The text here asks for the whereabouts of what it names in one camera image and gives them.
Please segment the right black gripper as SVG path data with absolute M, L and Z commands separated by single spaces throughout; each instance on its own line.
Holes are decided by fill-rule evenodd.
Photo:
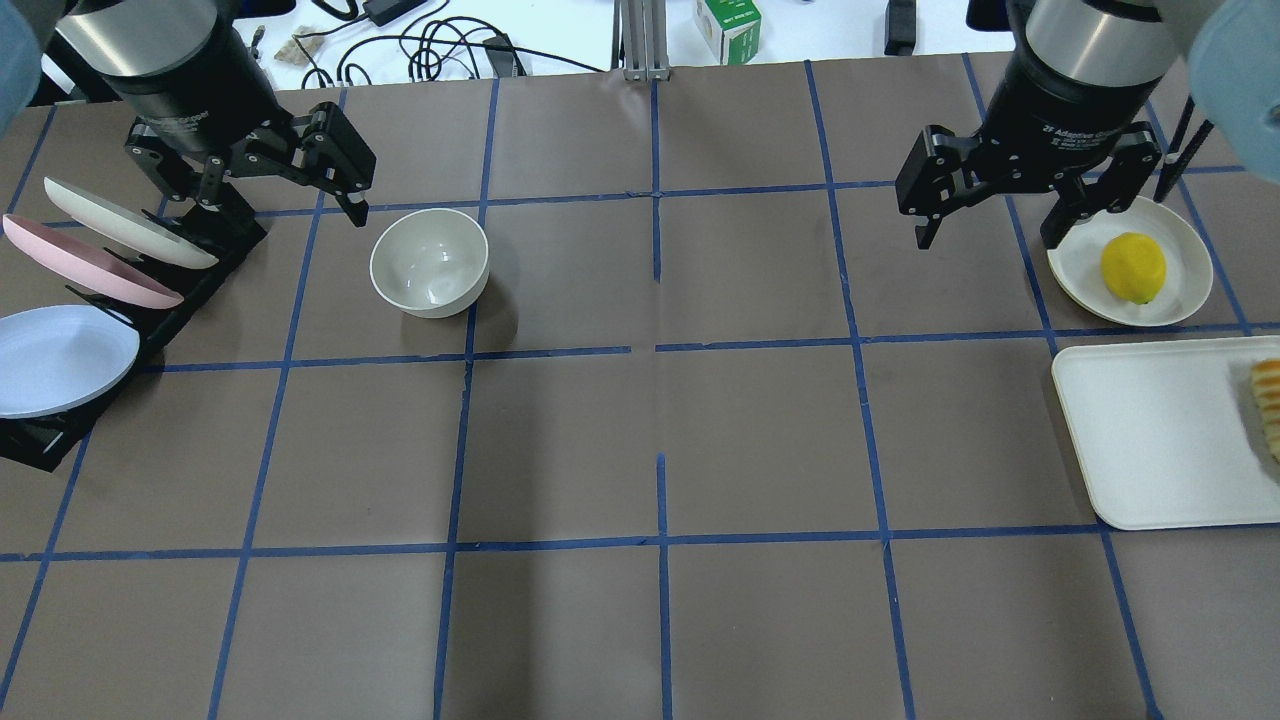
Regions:
M 925 126 L 895 179 L 916 247 L 931 249 L 946 217 L 997 190 L 1057 190 L 1039 227 L 1047 250 L 1097 213 L 1128 210 L 1161 159 L 1137 114 L 1175 58 L 1155 4 L 983 1 L 980 28 L 1015 38 L 980 135 Z M 1097 179 L 1082 178 L 1097 167 Z

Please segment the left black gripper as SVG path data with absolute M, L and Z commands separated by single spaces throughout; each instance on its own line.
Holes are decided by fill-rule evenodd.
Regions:
M 192 202 L 180 234 L 241 232 L 227 173 L 314 187 L 364 228 L 375 152 L 335 102 L 285 111 L 233 18 L 221 1 L 78 1 L 56 32 L 133 106 L 125 150 L 165 199 Z

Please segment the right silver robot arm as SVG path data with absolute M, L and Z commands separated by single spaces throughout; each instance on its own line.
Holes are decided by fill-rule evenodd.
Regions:
M 920 249 L 948 214 L 996 195 L 1059 196 L 1047 249 L 1128 210 L 1161 158 L 1137 114 L 1178 58 L 1239 163 L 1277 179 L 1275 1 L 973 1 L 966 23 L 1010 31 L 1015 49 L 979 129 L 927 126 L 895 181 Z

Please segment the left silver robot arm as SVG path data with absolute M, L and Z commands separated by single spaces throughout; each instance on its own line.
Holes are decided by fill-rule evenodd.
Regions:
M 65 44 L 134 110 L 128 142 L 152 184 L 220 210 L 228 177 L 275 176 L 333 196 L 367 223 L 376 158 L 334 102 L 289 114 L 234 23 L 238 1 L 5 1 L 3 124 L 38 92 Z

